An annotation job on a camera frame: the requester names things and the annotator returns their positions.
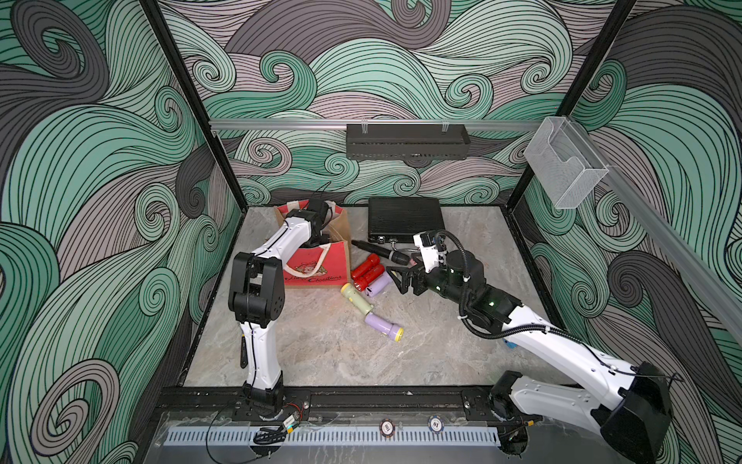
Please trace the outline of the red jute tote bag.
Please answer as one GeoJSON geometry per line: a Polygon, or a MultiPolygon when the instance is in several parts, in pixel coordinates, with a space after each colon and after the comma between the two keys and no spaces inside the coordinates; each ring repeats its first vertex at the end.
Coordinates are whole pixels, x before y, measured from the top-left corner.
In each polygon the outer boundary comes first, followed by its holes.
{"type": "Polygon", "coordinates": [[[309,238],[309,223],[300,218],[286,218],[286,215],[305,207],[307,201],[292,201],[274,208],[280,225],[279,259],[285,284],[289,287],[341,287],[350,279],[348,215],[334,202],[324,200],[332,208],[332,220],[324,228],[324,232],[330,235],[330,243],[303,247],[301,244],[309,238]]]}

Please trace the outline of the green flashlight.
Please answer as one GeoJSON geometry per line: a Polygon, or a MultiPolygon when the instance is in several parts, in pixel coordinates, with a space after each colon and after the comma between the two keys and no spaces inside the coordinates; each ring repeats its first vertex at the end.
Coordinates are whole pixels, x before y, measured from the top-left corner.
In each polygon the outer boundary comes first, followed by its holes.
{"type": "Polygon", "coordinates": [[[340,292],[359,311],[363,318],[373,311],[373,305],[365,299],[352,283],[348,282],[343,285],[340,292]]]}

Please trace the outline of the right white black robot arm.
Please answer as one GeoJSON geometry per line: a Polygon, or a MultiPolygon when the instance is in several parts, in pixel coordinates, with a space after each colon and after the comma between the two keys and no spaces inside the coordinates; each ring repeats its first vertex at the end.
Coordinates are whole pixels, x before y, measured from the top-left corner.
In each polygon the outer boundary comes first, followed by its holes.
{"type": "Polygon", "coordinates": [[[634,463],[658,460],[674,415],[672,376],[649,362],[615,358],[560,330],[489,284],[482,263],[469,251],[454,251],[431,269],[417,263],[386,272],[401,293],[432,291],[456,303],[472,334],[512,342],[574,382],[551,385],[508,371],[492,392],[502,411],[576,425],[634,463]]]}

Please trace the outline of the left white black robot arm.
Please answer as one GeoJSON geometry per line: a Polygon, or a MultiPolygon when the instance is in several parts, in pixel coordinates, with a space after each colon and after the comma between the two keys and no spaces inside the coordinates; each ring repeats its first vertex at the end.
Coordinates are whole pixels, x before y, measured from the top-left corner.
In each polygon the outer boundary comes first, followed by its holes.
{"type": "Polygon", "coordinates": [[[302,247],[328,245],[323,230],[332,220],[334,206],[311,199],[288,212],[280,228],[260,247],[238,253],[232,264],[228,307],[242,332],[242,354],[247,362],[243,390],[264,408],[283,404],[283,371],[278,363],[276,320],[283,311],[284,268],[302,247]]]}

